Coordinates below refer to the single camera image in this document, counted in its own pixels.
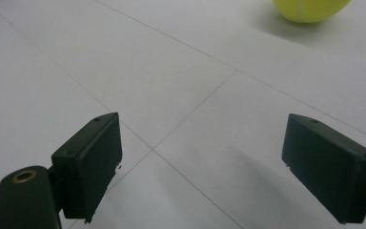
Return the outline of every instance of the white tiled floor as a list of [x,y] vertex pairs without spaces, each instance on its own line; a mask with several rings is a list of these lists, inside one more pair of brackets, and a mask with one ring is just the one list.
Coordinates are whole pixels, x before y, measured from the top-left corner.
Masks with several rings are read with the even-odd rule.
[[366,146],[366,3],[317,25],[270,0],[0,0],[0,179],[119,112],[122,168],[84,225],[339,225],[280,159],[289,113]]

